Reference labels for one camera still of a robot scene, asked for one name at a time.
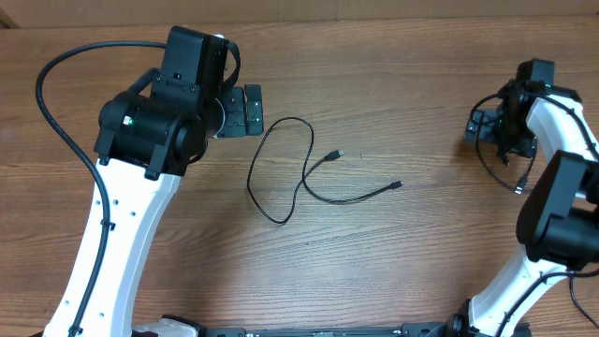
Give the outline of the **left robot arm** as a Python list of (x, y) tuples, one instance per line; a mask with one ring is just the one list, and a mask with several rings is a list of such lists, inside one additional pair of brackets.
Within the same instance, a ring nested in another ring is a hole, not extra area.
[(205, 336), (197, 322), (164, 315), (137, 324), (140, 277), (160, 220), (187, 168), (210, 139), (263, 132), (261, 88), (226, 72), (238, 46), (220, 36), (171, 28), (162, 65), (108, 101), (94, 155), (83, 164), (93, 202), (66, 291), (47, 336)]

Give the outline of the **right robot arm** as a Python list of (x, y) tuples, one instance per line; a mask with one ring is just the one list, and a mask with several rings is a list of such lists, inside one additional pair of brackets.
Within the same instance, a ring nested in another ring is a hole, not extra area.
[(519, 212), (515, 253), (432, 336), (529, 336), (520, 320), (553, 286), (598, 274), (585, 269), (598, 261), (598, 211), (574, 205), (578, 198), (598, 203), (598, 141), (580, 96), (555, 85), (554, 75), (551, 61), (525, 61), (493, 94), (496, 109), (476, 103), (469, 114), (466, 142), (494, 145), (504, 162), (542, 152), (547, 166)]

